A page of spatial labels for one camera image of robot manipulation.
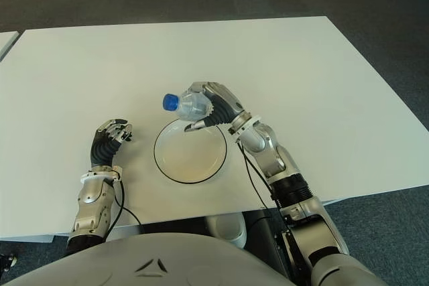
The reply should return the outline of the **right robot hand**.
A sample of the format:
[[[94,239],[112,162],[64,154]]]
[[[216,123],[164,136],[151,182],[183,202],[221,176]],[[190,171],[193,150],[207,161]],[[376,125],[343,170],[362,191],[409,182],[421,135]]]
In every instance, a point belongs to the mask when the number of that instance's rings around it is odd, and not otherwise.
[[[251,113],[243,108],[239,99],[225,85],[218,82],[194,82],[188,91],[205,95],[211,102],[212,110],[205,118],[187,125],[185,133],[230,124],[229,132],[234,134],[251,119]]]

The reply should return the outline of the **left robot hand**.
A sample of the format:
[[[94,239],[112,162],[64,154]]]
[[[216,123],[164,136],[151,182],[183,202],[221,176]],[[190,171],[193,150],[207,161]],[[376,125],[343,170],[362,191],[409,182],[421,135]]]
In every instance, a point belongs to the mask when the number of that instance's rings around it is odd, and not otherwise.
[[[95,132],[90,149],[92,167],[112,167],[113,158],[126,141],[131,141],[132,124],[125,119],[110,119]]]

